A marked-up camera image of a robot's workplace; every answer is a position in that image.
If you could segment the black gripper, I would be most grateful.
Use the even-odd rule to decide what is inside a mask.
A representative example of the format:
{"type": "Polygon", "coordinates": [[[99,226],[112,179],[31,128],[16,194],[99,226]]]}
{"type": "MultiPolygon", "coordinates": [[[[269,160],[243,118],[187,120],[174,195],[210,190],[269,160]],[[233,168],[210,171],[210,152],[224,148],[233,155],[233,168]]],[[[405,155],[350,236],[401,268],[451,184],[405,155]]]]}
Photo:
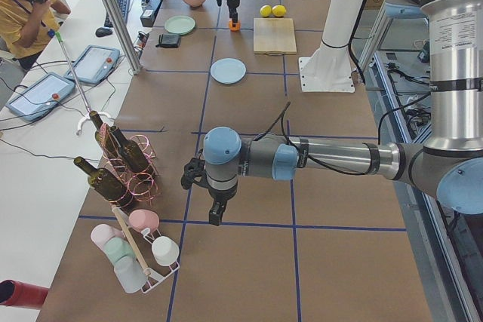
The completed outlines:
{"type": "Polygon", "coordinates": [[[209,195],[213,198],[213,205],[208,212],[208,221],[211,225],[219,226],[228,201],[236,195],[237,185],[229,189],[219,190],[212,186],[208,187],[209,195]]]}
{"type": "Polygon", "coordinates": [[[227,0],[229,8],[230,22],[232,25],[238,24],[237,8],[239,7],[239,0],[227,0]]]}

